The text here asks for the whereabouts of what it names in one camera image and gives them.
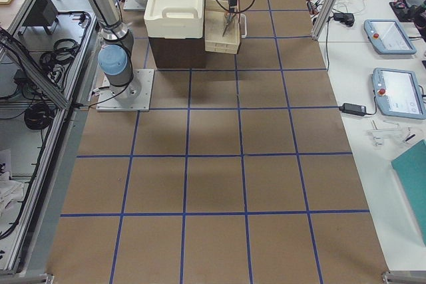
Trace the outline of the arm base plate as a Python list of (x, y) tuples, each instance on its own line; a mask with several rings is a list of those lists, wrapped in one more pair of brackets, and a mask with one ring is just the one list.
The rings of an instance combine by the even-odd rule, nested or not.
[(110, 86), (107, 77), (103, 76), (103, 86), (107, 89), (100, 92), (96, 109), (103, 112), (149, 111), (154, 72), (154, 69), (134, 69), (134, 78), (122, 93), (121, 88)]

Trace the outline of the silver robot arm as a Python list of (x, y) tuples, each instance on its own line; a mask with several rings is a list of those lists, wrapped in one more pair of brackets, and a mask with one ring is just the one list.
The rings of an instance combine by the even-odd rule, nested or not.
[[(109, 83), (109, 95), (99, 110), (147, 110), (153, 71), (134, 68), (134, 36), (122, 20), (116, 0), (88, 0), (101, 26), (103, 46), (97, 57)], [(147, 0), (144, 21), (159, 69), (206, 67), (205, 0)]]

